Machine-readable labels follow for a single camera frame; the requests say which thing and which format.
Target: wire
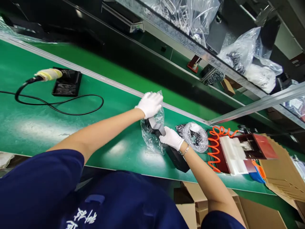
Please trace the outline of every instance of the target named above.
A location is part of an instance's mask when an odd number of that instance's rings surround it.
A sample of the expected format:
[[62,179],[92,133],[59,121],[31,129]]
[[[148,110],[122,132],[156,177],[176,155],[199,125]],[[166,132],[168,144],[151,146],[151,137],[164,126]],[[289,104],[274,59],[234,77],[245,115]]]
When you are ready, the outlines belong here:
[[217,164],[217,163],[220,163],[221,161],[220,161],[220,159],[218,158],[218,157],[216,157],[215,155],[216,154],[219,154],[219,149],[217,149],[217,147],[219,146],[219,142],[218,142],[218,140],[219,140],[219,136],[220,135],[222,135],[222,136],[226,136],[226,135],[228,135],[230,138],[232,138],[237,132],[238,132],[238,130],[236,130],[236,131],[234,131],[234,133],[232,134],[232,135],[230,135],[230,128],[228,128],[228,131],[225,133],[225,131],[226,131],[226,129],[223,127],[223,126],[221,126],[221,127],[217,127],[217,126],[214,126],[213,127],[213,129],[209,132],[210,133],[210,135],[213,135],[213,136],[216,136],[216,139],[213,139],[213,138],[208,138],[208,140],[210,141],[210,142],[215,142],[216,143],[216,145],[209,145],[209,148],[211,148],[212,149],[212,151],[213,151],[213,149],[215,150],[214,152],[208,152],[207,154],[211,157],[211,160],[212,160],[212,157],[215,159],[215,161],[208,161],[207,163],[208,163],[208,165],[209,166],[211,166],[212,168],[213,168],[213,170],[215,171],[215,172],[221,172],[218,168],[216,168],[213,164],[215,163],[215,164]]
[[[27,85],[29,85],[30,83],[33,83],[33,82],[25,82],[25,83],[16,91],[16,93],[8,92],[8,91],[0,91],[0,93],[13,94],[13,95],[15,95],[15,100],[16,100],[17,102],[19,102],[19,103],[22,103],[22,104],[32,105],[32,106],[45,106],[45,105],[48,105],[48,106],[51,107],[53,110],[55,110],[55,111],[57,111],[57,112],[59,112],[59,113],[62,113],[62,114],[64,114],[64,115],[74,115],[74,116],[77,116],[77,115],[78,115],[78,116],[79,116],[79,115],[87,115],[87,114],[90,114],[90,113],[93,113],[93,112],[99,110],[99,109],[103,106],[103,104],[104,104],[104,99],[103,99],[103,97],[100,96],[100,95],[97,95],[97,94],[79,95],[79,96],[77,96],[77,97],[74,97],[74,98],[71,98],[71,99],[68,99],[68,100],[65,100],[65,101],[61,101],[61,102],[55,102],[55,103],[48,103],[48,102],[46,102],[46,101],[44,101],[43,99],[38,98],[38,97],[20,94],[21,91],[22,91]],[[19,96],[27,97],[27,98],[32,98],[32,99],[36,99],[36,100],[39,100],[39,101],[41,101],[41,102],[43,102],[43,103],[27,103],[27,102],[22,102],[22,101],[19,100]],[[54,106],[52,106],[52,105],[56,105],[56,104],[63,104],[63,103],[66,103],[66,102],[69,102],[69,101],[72,101],[72,100],[75,100],[75,99],[78,99],[78,98],[81,98],[81,97],[85,97],[85,96],[97,96],[97,97],[100,97],[100,98],[102,99],[102,103],[101,103],[101,105],[100,105],[98,108],[96,108],[96,109],[94,109],[94,110],[92,110],[92,111],[86,112],[86,113],[81,113],[81,114],[66,113],[66,112],[63,112],[63,111],[61,111],[61,110],[58,110],[57,108],[55,108]]]

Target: sleeve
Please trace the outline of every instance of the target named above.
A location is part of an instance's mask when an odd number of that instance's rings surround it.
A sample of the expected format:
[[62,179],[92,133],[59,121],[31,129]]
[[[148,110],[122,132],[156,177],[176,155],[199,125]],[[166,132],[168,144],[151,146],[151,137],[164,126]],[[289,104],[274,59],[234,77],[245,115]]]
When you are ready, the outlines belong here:
[[245,229],[234,217],[222,211],[209,212],[202,221],[201,229]]
[[61,149],[38,154],[7,173],[0,179],[0,228],[46,218],[75,189],[83,166],[80,152]]

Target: orange coiled hose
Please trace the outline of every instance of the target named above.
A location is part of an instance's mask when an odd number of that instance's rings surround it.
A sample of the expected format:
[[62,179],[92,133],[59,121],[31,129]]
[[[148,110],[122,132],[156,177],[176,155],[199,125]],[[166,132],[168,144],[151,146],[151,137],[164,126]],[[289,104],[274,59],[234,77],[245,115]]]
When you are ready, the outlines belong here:
[[226,129],[223,126],[221,126],[221,127],[214,126],[213,130],[210,130],[210,135],[216,136],[216,139],[208,138],[208,140],[210,142],[215,142],[216,145],[213,145],[213,146],[209,145],[209,147],[212,148],[212,151],[214,149],[214,152],[207,153],[207,154],[210,155],[211,157],[213,157],[215,159],[215,161],[209,161],[207,163],[208,163],[209,166],[211,166],[213,168],[213,170],[215,172],[220,172],[220,170],[213,165],[213,163],[220,163],[220,159],[215,156],[216,154],[219,154],[219,149],[217,149],[217,147],[219,146],[219,142],[218,142],[219,136],[228,135],[229,137],[233,137],[238,132],[238,130],[236,130],[232,135],[230,135],[230,130],[231,129],[228,128],[228,131],[225,133]]

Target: worker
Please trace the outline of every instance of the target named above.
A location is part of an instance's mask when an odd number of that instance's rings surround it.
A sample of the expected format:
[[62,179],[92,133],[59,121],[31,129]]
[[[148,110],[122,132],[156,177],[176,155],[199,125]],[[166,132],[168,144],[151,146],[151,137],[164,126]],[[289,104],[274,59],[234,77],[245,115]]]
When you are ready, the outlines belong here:
[[[111,171],[75,191],[90,156],[134,122],[153,117],[162,100],[160,94],[146,93],[134,109],[77,131],[7,173],[0,179],[0,228],[187,228],[166,192],[140,174]],[[184,153],[208,199],[201,227],[244,228],[216,173],[174,130],[165,131],[160,141]]]

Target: clear plastic bag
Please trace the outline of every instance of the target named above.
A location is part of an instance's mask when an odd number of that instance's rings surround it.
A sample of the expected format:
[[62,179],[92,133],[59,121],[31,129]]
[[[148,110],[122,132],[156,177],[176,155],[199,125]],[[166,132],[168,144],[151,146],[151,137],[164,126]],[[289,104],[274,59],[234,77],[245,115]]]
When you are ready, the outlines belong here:
[[[297,81],[292,80],[292,85],[289,87],[294,87],[298,84],[299,83]],[[287,101],[283,103],[283,106],[301,118],[305,115],[305,96]]]
[[271,93],[275,87],[277,75],[283,73],[283,68],[279,64],[269,60],[271,51],[264,48],[261,38],[256,40],[254,57],[257,58],[261,66],[251,64],[245,72],[245,77],[267,94]]
[[[154,118],[156,123],[160,123],[164,125],[163,107],[158,111],[158,113],[154,116]],[[159,138],[155,134],[148,132],[144,119],[142,119],[140,123],[141,123],[142,137],[147,145],[147,152],[164,155],[165,150],[163,149],[162,143],[160,142]]]
[[179,135],[198,153],[208,148],[207,132],[195,122],[176,126]]
[[244,76],[267,94],[271,93],[275,87],[276,74],[269,67],[250,64]]
[[36,42],[36,43],[49,43],[49,44],[57,44],[55,42],[46,42],[44,40],[29,37],[26,35],[22,35],[19,33],[14,32],[3,20],[2,17],[0,17],[0,36],[13,39],[13,40],[21,40],[25,42]]
[[218,0],[141,0],[203,46],[220,6]]
[[[256,40],[261,31],[260,27],[253,28],[244,33],[237,40],[225,48],[217,55],[222,61],[234,68],[240,74],[244,74],[252,63]],[[224,73],[216,70],[206,81],[205,84],[212,84],[222,81]]]

